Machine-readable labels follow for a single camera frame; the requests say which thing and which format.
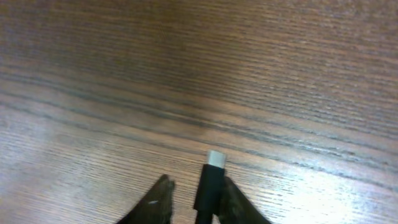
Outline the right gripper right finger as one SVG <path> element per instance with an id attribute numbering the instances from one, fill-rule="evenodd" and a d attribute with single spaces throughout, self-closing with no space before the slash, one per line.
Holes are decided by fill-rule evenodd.
<path id="1" fill-rule="evenodd" d="M 271 224 L 229 178 L 224 178 L 218 220 L 221 224 Z"/>

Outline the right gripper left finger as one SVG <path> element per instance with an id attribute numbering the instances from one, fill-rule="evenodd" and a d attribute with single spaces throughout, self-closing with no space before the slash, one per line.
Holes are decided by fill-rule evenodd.
<path id="1" fill-rule="evenodd" d="M 160 176 L 140 201 L 117 224 L 171 224 L 175 181 Z"/>

